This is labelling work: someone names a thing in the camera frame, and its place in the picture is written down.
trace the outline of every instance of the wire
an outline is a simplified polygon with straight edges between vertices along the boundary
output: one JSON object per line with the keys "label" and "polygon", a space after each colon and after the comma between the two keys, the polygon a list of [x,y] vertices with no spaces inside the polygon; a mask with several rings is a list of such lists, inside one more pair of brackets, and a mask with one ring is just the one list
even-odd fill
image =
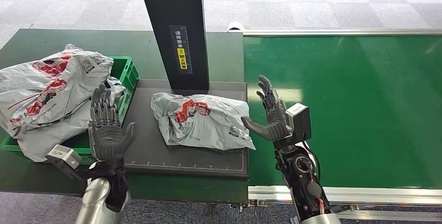
{"label": "wire", "polygon": [[302,145],[304,145],[304,147],[305,147],[305,149],[308,151],[308,152],[310,152],[312,155],[313,155],[313,157],[315,157],[315,160],[316,160],[316,164],[317,164],[317,167],[318,167],[318,179],[319,179],[319,181],[321,181],[321,166],[319,165],[319,160],[318,160],[318,158],[317,158],[317,156],[316,156],[316,154],[307,146],[307,144],[305,143],[305,141],[302,141]]}
{"label": "wire", "polygon": [[319,202],[319,214],[320,214],[320,215],[323,215],[323,214],[325,214],[325,211],[324,211],[324,202],[322,201],[321,198],[318,198],[318,202]]}

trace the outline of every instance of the barcode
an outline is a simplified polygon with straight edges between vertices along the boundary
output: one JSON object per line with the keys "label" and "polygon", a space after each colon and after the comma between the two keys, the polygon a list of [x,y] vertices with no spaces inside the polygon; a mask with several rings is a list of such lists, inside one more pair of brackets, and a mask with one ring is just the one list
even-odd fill
{"label": "barcode", "polygon": [[83,70],[87,73],[91,72],[95,68],[95,66],[89,61],[89,59],[85,59],[81,62],[81,65],[83,66]]}
{"label": "barcode", "polygon": [[0,73],[0,82],[3,82],[4,80],[7,80],[6,76]]}
{"label": "barcode", "polygon": [[101,56],[92,56],[92,60],[94,60],[94,62],[97,64],[97,65],[99,65],[99,64],[101,64],[102,62],[104,62],[104,58],[103,57],[101,57]]}
{"label": "barcode", "polygon": [[239,132],[239,129],[237,127],[235,127],[233,125],[230,125],[229,134],[233,135],[235,137],[239,137],[240,132]]}

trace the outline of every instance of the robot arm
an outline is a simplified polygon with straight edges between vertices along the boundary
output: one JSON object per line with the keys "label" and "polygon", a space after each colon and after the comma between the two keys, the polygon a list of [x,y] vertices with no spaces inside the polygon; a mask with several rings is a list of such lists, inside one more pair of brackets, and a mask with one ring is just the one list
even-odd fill
{"label": "robot arm", "polygon": [[97,162],[80,170],[81,157],[74,150],[56,145],[46,158],[71,178],[88,180],[76,224],[119,224],[129,204],[130,193],[123,156],[135,135],[135,123],[127,130],[118,119],[118,101],[110,104],[111,91],[103,84],[91,102],[89,140]]}
{"label": "robot arm", "polygon": [[305,142],[311,137],[309,108],[297,103],[286,109],[270,81],[264,76],[259,76],[259,80],[264,94],[258,91],[257,95],[263,102],[267,125],[242,117],[244,126],[273,142],[276,169],[283,173],[290,189],[298,221],[301,224],[339,224],[321,186],[319,163],[315,162],[315,155]]}

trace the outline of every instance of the dark gray mat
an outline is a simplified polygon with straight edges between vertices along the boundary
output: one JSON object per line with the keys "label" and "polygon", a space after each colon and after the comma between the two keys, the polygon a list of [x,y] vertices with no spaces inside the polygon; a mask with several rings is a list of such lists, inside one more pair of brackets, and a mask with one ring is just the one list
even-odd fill
{"label": "dark gray mat", "polygon": [[185,90],[172,92],[167,80],[138,81],[125,118],[125,125],[130,122],[138,125],[138,135],[125,154],[128,170],[204,176],[248,175],[248,150],[217,152],[203,148],[167,146],[151,110],[152,95],[158,92],[209,94],[242,101],[247,99],[247,85],[240,82],[211,82],[210,90],[204,93]]}

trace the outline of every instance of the crumpled package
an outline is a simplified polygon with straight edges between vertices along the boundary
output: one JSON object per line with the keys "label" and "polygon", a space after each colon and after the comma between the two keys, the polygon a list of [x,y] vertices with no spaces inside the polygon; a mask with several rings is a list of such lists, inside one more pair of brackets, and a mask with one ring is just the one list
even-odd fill
{"label": "crumpled package", "polygon": [[0,70],[0,126],[17,139],[24,155],[45,161],[56,144],[87,129],[90,97],[100,83],[124,90],[108,80],[113,62],[68,44],[39,61]]}
{"label": "crumpled package", "polygon": [[249,130],[241,116],[249,115],[246,102],[212,95],[152,95],[151,109],[166,145],[216,150],[251,148]]}

